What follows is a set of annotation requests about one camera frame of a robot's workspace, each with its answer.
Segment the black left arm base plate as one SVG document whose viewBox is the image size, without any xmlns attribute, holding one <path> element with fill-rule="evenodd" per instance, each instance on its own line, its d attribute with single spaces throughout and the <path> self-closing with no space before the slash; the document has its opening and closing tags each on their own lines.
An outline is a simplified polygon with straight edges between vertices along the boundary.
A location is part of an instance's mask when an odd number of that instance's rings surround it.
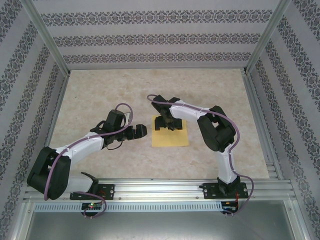
<svg viewBox="0 0 320 240">
<path fill-rule="evenodd" d="M 92 186 L 87 193 L 99 196 L 104 200 L 113 200 L 115 192 L 114 184 L 98 184 L 96 186 Z M 99 200 L 98 197 L 87 195 L 84 193 L 75 193 L 72 192 L 69 196 L 70 200 Z"/>
</svg>

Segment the long aluminium mounting rail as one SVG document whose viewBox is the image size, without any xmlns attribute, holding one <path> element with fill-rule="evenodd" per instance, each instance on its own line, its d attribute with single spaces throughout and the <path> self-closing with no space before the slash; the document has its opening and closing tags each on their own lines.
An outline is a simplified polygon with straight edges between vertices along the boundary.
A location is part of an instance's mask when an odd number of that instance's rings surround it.
<svg viewBox="0 0 320 240">
<path fill-rule="evenodd" d="M 216 179 L 121 179 L 103 178 L 102 184 L 114 184 L 115 202 L 182 202 L 203 201 L 200 185 L 216 183 Z M 290 180 L 255 179 L 251 201 L 295 200 Z"/>
</svg>

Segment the narrow aluminium side rail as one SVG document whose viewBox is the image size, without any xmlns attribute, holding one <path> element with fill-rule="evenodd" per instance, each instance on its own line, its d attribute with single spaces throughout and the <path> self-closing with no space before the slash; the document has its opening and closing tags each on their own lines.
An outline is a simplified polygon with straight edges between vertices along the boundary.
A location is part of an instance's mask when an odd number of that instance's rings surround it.
<svg viewBox="0 0 320 240">
<path fill-rule="evenodd" d="M 59 110 L 62 104 L 66 80 L 68 80 L 68 76 L 64 76 L 62 73 L 60 73 L 53 83 L 53 88 L 45 92 L 48 93 L 48 99 L 41 99 L 40 105 L 44 107 L 44 113 L 40 117 L 40 132 L 33 150 L 32 164 L 30 165 L 29 172 L 33 170 L 40 151 L 44 147 L 48 146 L 51 142 L 53 131 L 58 119 Z"/>
</svg>

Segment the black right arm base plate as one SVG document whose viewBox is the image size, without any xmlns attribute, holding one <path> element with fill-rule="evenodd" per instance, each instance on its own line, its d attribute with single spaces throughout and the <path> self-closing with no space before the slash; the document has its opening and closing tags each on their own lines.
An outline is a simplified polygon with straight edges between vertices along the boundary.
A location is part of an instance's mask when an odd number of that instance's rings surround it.
<svg viewBox="0 0 320 240">
<path fill-rule="evenodd" d="M 247 185 L 240 182 L 236 186 L 224 186 L 219 183 L 204 183 L 202 186 L 203 196 L 205 199 L 247 199 L 249 193 Z"/>
</svg>

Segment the wide aluminium side rail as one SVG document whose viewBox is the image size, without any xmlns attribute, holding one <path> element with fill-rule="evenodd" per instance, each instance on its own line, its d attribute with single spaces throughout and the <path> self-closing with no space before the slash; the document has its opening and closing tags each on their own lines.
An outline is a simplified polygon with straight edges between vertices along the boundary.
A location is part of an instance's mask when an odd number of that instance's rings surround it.
<svg viewBox="0 0 320 240">
<path fill-rule="evenodd" d="M 254 85 L 250 78 L 250 75 L 246 72 L 246 69 L 241 69 L 241 75 L 248 97 L 249 105 L 253 115 L 254 123 L 257 129 L 258 138 L 261 144 L 261 149 L 267 166 L 273 166 L 274 170 L 268 170 L 269 177 L 272 179 L 284 180 L 284 176 L 277 159 L 276 151 L 272 144 L 271 137 L 267 128 L 267 124 L 263 115 L 263 111 L 260 106 L 258 96 L 256 94 Z"/>
</svg>

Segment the aluminium frame post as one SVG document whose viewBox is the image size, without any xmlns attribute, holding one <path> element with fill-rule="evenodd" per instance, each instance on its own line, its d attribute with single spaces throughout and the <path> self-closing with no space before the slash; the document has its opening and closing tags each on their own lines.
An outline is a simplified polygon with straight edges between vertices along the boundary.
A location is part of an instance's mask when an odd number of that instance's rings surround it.
<svg viewBox="0 0 320 240">
<path fill-rule="evenodd" d="M 38 12 L 36 6 L 34 5 L 32 0 L 20 0 L 23 8 L 26 10 L 30 20 L 33 22 L 34 26 L 36 27 L 38 33 L 40 34 L 43 42 L 49 49 L 50 53 L 52 54 L 55 62 L 57 63 L 59 69 L 62 71 L 65 77 L 69 77 L 70 70 L 60 53 L 50 31 L 48 30 L 43 18 L 41 17 L 40 13 Z"/>
<path fill-rule="evenodd" d="M 271 38 L 273 32 L 275 31 L 277 25 L 279 24 L 282 16 L 287 10 L 291 0 L 279 0 L 274 12 L 272 13 L 269 22 L 267 23 L 261 37 L 259 38 L 256 47 L 254 48 L 246 67 L 244 68 L 244 73 L 248 75 L 252 72 L 258 61 L 260 55 L 262 54 L 265 46 L 267 45 L 269 39 Z"/>
</svg>

